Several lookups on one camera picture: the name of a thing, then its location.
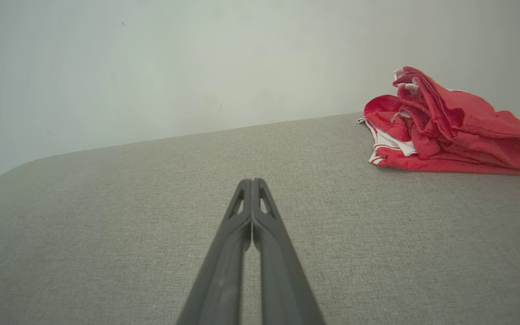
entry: red clothing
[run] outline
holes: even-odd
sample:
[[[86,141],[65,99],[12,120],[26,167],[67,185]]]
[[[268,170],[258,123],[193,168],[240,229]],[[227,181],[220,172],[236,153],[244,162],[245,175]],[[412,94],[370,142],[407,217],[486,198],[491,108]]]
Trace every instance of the red clothing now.
[[[495,112],[479,96],[450,91],[406,66],[396,72],[398,96],[374,98],[365,117],[417,154],[382,148],[378,165],[411,171],[520,175],[520,120]]]

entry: wall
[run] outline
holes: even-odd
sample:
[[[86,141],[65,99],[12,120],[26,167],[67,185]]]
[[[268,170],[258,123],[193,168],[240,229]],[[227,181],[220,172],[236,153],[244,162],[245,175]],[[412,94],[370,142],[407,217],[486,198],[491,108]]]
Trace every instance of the wall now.
[[[361,111],[403,65],[520,118],[520,1],[0,0],[0,174]]]

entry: gray fabric surface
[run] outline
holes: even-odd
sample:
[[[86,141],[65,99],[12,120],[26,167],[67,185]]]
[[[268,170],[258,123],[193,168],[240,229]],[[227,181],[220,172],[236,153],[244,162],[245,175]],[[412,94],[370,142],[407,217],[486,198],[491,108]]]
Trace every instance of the gray fabric surface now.
[[[171,324],[264,178],[330,324],[520,324],[520,177],[367,163],[355,115],[49,157],[0,177],[0,324]],[[260,323],[246,254],[244,324]]]

